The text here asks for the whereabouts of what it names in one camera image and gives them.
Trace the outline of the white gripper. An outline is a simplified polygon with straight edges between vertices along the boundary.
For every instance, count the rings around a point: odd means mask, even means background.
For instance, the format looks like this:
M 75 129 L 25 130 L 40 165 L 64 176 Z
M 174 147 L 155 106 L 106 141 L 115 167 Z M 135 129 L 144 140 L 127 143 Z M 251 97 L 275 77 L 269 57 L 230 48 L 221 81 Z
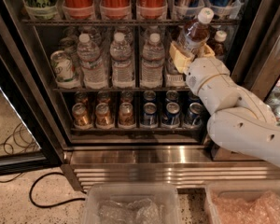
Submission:
M 200 58 L 195 60 L 191 52 L 181 51 L 175 41 L 171 42 L 169 54 L 177 71 L 186 74 L 186 84 L 193 92 L 197 92 L 213 77 L 230 74 L 230 70 L 221 60 L 214 57 L 214 51 L 207 44 L 200 48 Z

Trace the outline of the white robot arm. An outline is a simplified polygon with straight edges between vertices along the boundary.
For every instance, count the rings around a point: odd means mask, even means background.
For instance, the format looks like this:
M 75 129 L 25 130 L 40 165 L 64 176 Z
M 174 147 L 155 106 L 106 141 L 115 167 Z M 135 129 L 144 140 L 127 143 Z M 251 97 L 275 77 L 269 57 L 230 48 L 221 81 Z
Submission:
M 280 127 L 272 110 L 253 92 L 237 85 L 216 57 L 195 58 L 174 41 L 169 54 L 210 114 L 210 138 L 220 147 L 280 168 Z

